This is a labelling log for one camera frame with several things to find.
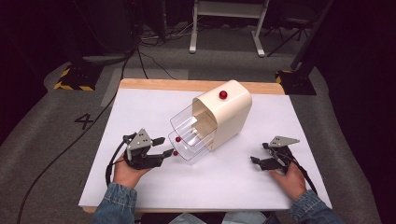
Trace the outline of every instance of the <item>denim jacket sleeve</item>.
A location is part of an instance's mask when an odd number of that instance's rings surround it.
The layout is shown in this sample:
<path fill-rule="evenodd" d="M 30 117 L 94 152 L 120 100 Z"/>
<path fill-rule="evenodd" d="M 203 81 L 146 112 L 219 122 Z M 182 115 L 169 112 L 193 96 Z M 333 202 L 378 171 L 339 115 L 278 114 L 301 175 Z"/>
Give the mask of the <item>denim jacket sleeve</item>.
<path fill-rule="evenodd" d="M 311 189 L 294 201 L 289 212 L 299 223 L 345 223 Z"/>
<path fill-rule="evenodd" d="M 105 197 L 96 208 L 92 223 L 134 223 L 136 197 L 136 190 L 110 183 Z"/>

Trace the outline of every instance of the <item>white tabletop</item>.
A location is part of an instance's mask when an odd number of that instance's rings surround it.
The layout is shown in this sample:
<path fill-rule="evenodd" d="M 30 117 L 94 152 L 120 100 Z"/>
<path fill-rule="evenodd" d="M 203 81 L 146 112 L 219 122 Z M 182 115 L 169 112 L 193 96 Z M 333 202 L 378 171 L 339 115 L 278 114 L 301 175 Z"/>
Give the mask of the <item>white tabletop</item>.
<path fill-rule="evenodd" d="M 191 105 L 192 98 L 199 94 L 200 91 L 119 89 L 78 205 L 96 207 L 102 201 L 106 166 L 125 134 L 145 128 L 153 139 L 165 137 L 164 144 L 152 147 L 149 154 L 172 148 L 167 138 L 173 131 L 170 118 Z M 290 199 L 267 172 L 250 161 L 250 156 L 270 158 L 262 143 L 276 135 L 301 141 L 290 145 L 290 150 L 308 172 L 318 196 L 332 207 L 289 96 L 252 94 L 252 98 L 243 130 L 230 141 L 192 166 L 179 156 L 171 156 L 162 167 L 144 175 L 136 186 L 136 211 L 288 209 Z"/>

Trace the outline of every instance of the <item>jacket cuff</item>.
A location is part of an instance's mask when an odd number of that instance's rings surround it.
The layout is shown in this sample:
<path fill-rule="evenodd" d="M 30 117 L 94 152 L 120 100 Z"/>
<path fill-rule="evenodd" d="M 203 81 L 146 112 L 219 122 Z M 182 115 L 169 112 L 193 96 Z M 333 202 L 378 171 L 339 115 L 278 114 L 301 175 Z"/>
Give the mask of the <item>jacket cuff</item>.
<path fill-rule="evenodd" d="M 104 199 L 112 203 L 134 207 L 136 204 L 137 193 L 135 189 L 129 189 L 123 185 L 111 182 L 108 185 Z"/>
<path fill-rule="evenodd" d="M 316 205 L 321 203 L 322 200 L 319 196 L 312 190 L 307 190 L 300 198 L 293 202 L 289 213 L 291 217 L 298 221 L 303 217 L 309 210 L 313 209 Z"/>

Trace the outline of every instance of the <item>hand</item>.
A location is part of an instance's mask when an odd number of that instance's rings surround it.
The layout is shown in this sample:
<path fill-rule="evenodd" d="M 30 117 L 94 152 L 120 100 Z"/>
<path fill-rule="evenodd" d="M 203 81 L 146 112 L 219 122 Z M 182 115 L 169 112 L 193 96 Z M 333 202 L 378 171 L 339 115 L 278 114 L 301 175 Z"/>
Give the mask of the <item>hand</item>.
<path fill-rule="evenodd" d="M 280 175 L 275 170 L 270 170 L 269 173 L 294 201 L 306 192 L 304 175 L 293 162 L 286 175 Z"/>
<path fill-rule="evenodd" d="M 113 182 L 123 185 L 124 187 L 133 189 L 137 182 L 139 182 L 140 177 L 150 171 L 146 170 L 136 170 L 130 167 L 123 158 L 123 154 L 116 161 L 116 168 L 114 169 Z"/>

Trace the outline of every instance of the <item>red ball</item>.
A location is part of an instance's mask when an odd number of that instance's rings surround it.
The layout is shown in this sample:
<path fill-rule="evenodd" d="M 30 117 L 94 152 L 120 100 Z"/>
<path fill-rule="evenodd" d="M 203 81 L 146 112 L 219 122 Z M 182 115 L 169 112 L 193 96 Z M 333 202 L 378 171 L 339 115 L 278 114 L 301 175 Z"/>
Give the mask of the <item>red ball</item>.
<path fill-rule="evenodd" d="M 225 99 L 227 98 L 227 96 L 228 96 L 227 91 L 221 91 L 221 92 L 219 93 L 219 98 L 220 98 L 221 100 L 225 100 Z"/>

